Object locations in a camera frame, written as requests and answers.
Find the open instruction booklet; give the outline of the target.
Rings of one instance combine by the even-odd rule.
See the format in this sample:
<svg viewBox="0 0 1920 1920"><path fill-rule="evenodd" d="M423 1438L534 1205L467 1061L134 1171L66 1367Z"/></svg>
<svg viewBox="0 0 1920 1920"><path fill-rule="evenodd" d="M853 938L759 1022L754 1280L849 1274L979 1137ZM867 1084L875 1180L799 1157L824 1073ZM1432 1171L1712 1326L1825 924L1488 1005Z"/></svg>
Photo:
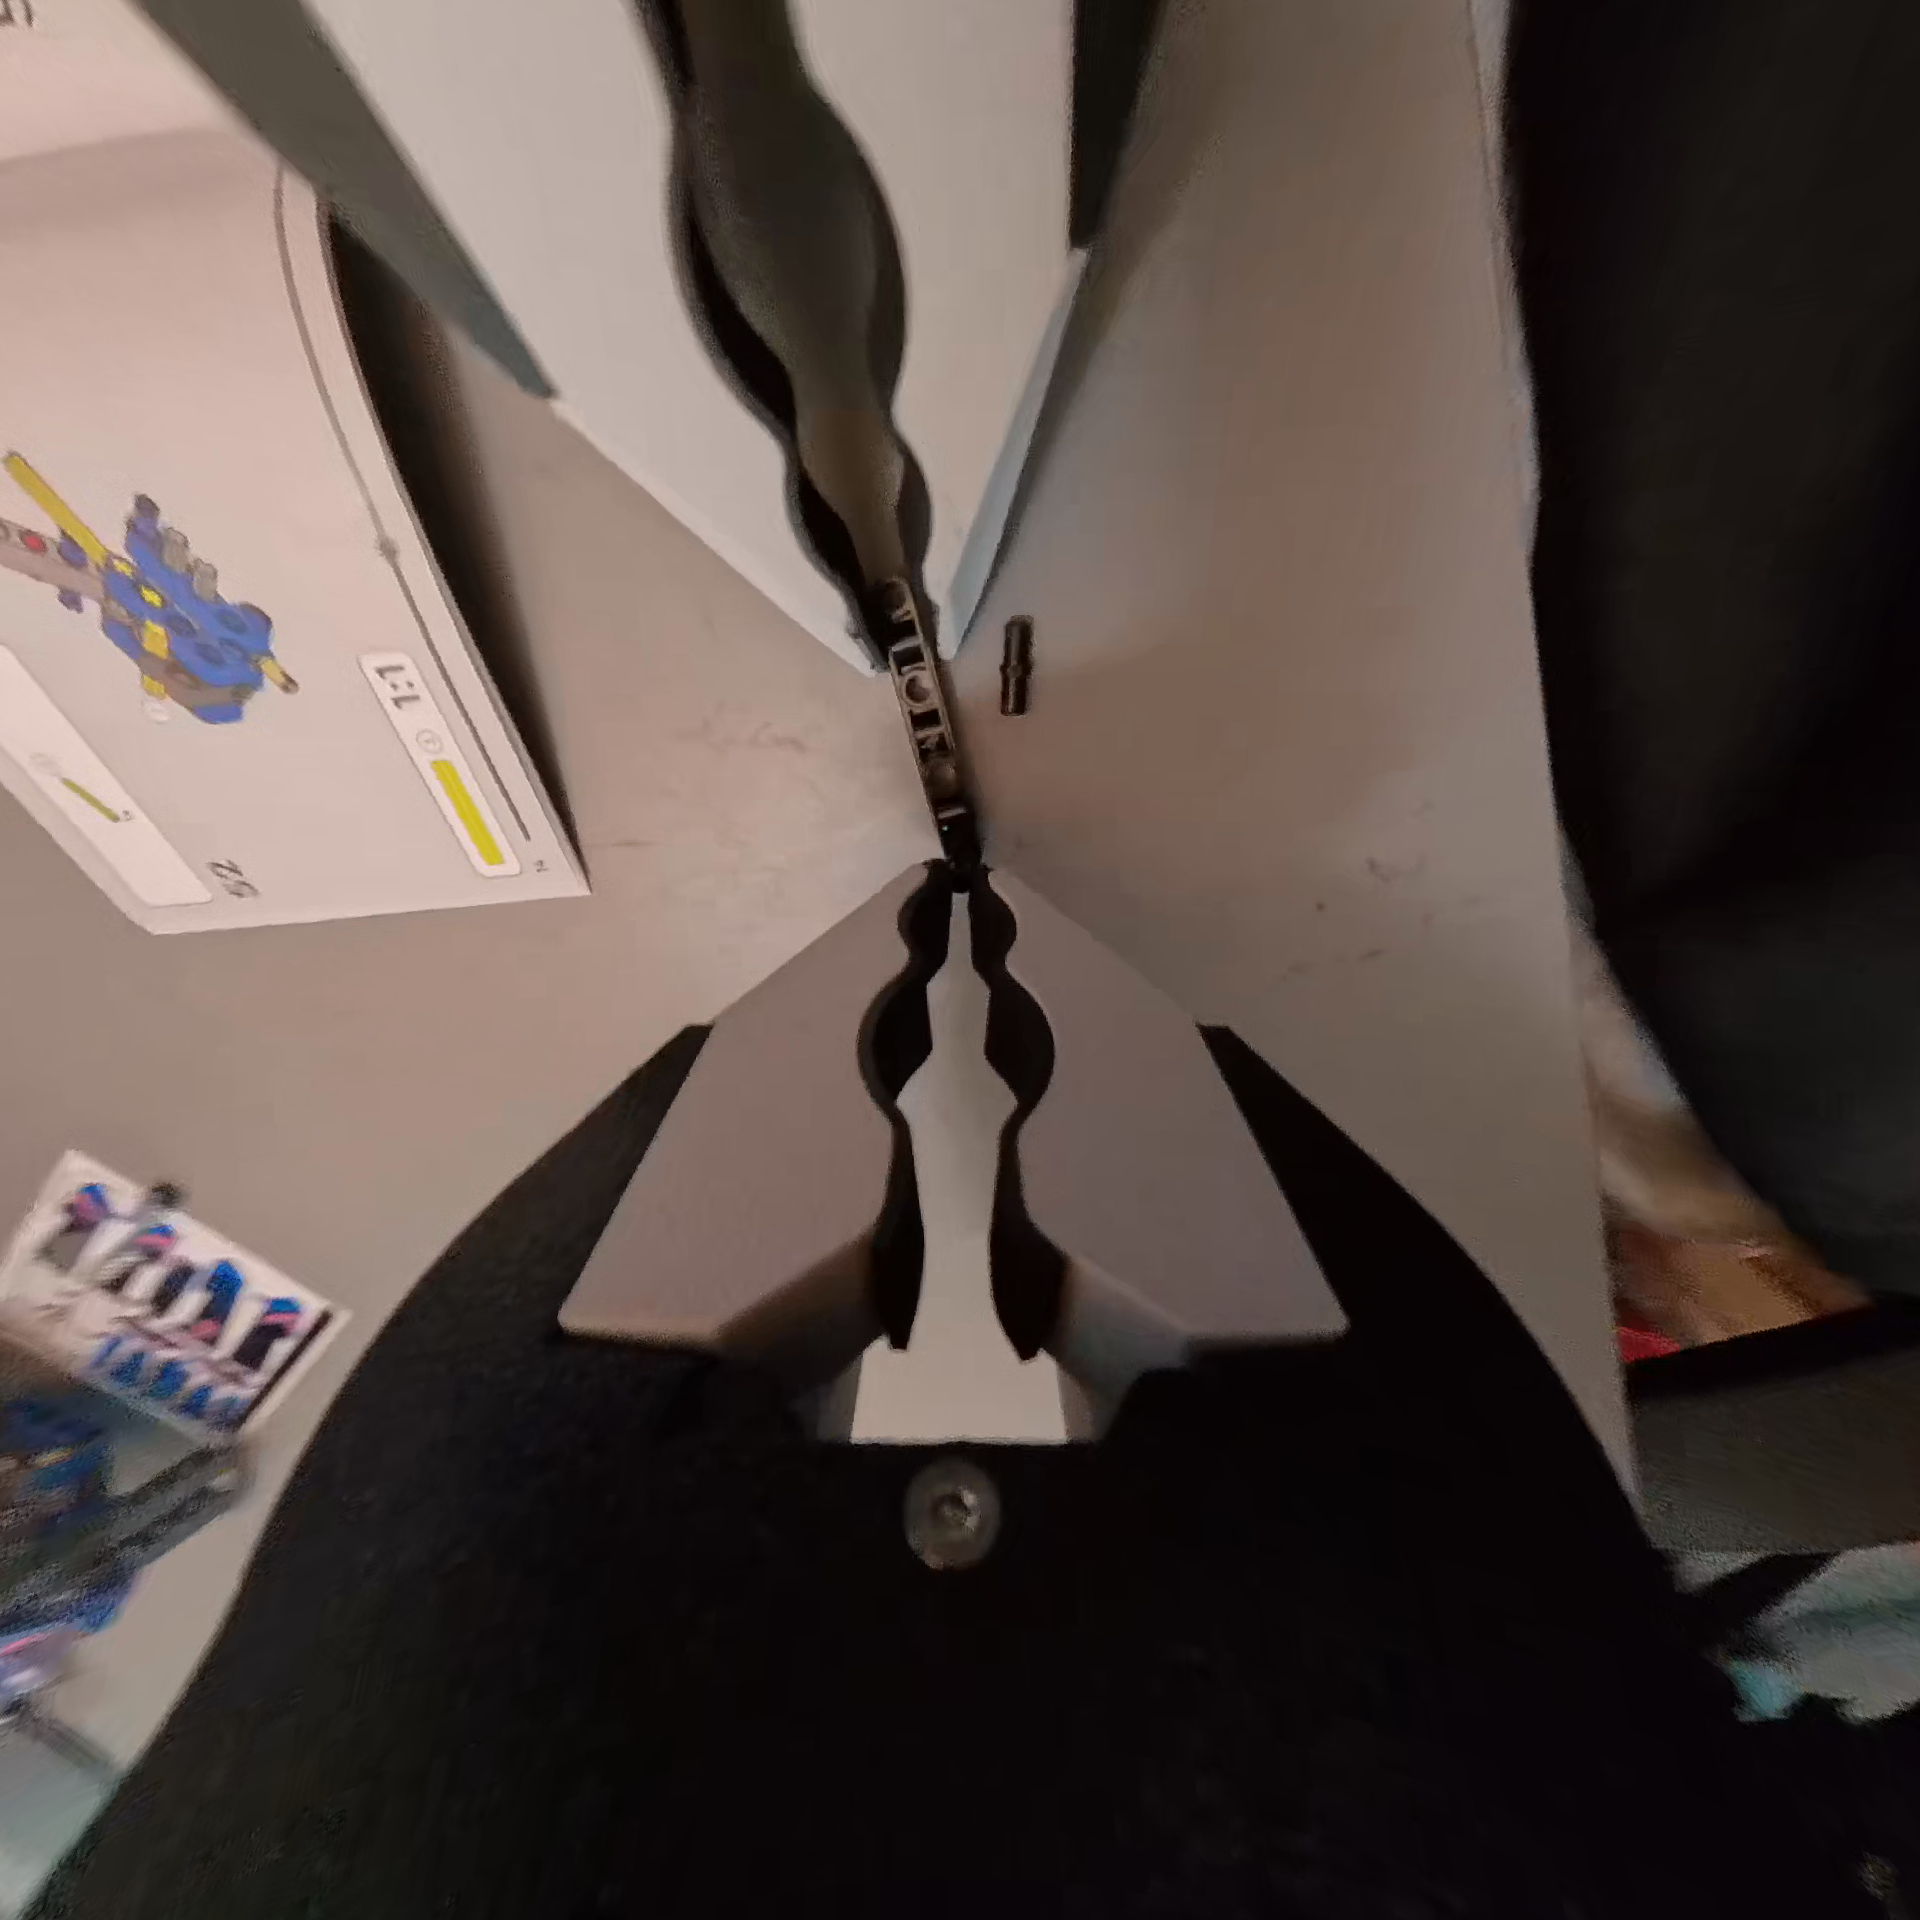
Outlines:
<svg viewBox="0 0 1920 1920"><path fill-rule="evenodd" d="M313 186L134 2L3 2L3 790L150 934L588 893Z"/></svg>

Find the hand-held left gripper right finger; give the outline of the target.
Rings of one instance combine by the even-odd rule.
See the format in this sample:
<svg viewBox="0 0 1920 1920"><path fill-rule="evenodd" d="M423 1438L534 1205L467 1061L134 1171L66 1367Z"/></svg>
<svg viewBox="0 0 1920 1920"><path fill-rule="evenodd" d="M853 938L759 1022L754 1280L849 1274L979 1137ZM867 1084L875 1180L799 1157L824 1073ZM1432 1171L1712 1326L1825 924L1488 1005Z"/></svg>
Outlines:
<svg viewBox="0 0 1920 1920"><path fill-rule="evenodd" d="M990 1288L1046 1359L1071 1444L1137 1382L1219 1356L1316 1348L1348 1316L1200 1024L1004 867L969 888L997 1142Z"/></svg>

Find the black toy beam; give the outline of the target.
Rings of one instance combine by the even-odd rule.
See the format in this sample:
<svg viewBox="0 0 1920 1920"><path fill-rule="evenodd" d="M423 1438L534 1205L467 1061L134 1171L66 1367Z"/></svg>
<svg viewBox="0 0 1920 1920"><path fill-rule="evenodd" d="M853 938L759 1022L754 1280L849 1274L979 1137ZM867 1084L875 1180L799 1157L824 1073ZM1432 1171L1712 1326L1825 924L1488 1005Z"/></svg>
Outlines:
<svg viewBox="0 0 1920 1920"><path fill-rule="evenodd" d="M867 641L898 700L941 854L953 878L969 886L979 867L977 786L948 704L944 659L925 621L925 601L908 578L895 573L867 587L864 618Z"/></svg>

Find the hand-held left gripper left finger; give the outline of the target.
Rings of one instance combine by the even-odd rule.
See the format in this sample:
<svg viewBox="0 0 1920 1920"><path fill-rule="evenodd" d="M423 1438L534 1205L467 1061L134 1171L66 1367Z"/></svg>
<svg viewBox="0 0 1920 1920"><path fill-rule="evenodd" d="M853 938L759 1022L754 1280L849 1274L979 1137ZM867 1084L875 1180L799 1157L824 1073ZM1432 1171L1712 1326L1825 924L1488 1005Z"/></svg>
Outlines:
<svg viewBox="0 0 1920 1920"><path fill-rule="evenodd" d="M695 1040L557 1310L573 1338L737 1363L820 1439L862 1359L912 1338L925 1208L901 1091L930 1059L953 878L917 861Z"/></svg>

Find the sticker sheet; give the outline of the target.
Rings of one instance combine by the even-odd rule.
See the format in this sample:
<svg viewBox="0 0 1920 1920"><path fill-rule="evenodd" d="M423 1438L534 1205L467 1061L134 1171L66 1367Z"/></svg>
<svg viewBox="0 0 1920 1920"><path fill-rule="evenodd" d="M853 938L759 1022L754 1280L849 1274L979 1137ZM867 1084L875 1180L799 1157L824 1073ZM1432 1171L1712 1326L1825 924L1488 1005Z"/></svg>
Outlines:
<svg viewBox="0 0 1920 1920"><path fill-rule="evenodd" d="M67 1149L3 1249L3 1348L184 1434L263 1428L349 1310Z"/></svg>

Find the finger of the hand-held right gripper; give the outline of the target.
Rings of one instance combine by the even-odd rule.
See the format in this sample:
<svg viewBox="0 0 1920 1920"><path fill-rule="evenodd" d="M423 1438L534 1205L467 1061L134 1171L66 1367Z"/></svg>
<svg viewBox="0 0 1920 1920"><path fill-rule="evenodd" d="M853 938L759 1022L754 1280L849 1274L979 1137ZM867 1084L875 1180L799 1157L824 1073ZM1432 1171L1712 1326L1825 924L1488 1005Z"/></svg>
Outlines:
<svg viewBox="0 0 1920 1920"><path fill-rule="evenodd" d="M514 324L554 410L849 670L780 446L695 329L669 227L669 101L630 2L309 2Z"/></svg>
<svg viewBox="0 0 1920 1920"><path fill-rule="evenodd" d="M791 2L791 21L888 206L920 578L938 618L973 618L1087 261L1066 242L1074 8Z"/></svg>

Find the partly built toy car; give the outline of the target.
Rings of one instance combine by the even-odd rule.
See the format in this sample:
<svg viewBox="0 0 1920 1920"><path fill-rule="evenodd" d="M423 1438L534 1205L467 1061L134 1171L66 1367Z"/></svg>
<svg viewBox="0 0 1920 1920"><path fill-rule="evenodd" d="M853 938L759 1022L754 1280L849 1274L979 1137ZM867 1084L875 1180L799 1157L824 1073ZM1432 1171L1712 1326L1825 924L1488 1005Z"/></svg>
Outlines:
<svg viewBox="0 0 1920 1920"><path fill-rule="evenodd" d="M251 1452L104 1394L3 1391L3 1726L26 1720L134 1582L251 1488Z"/></svg>

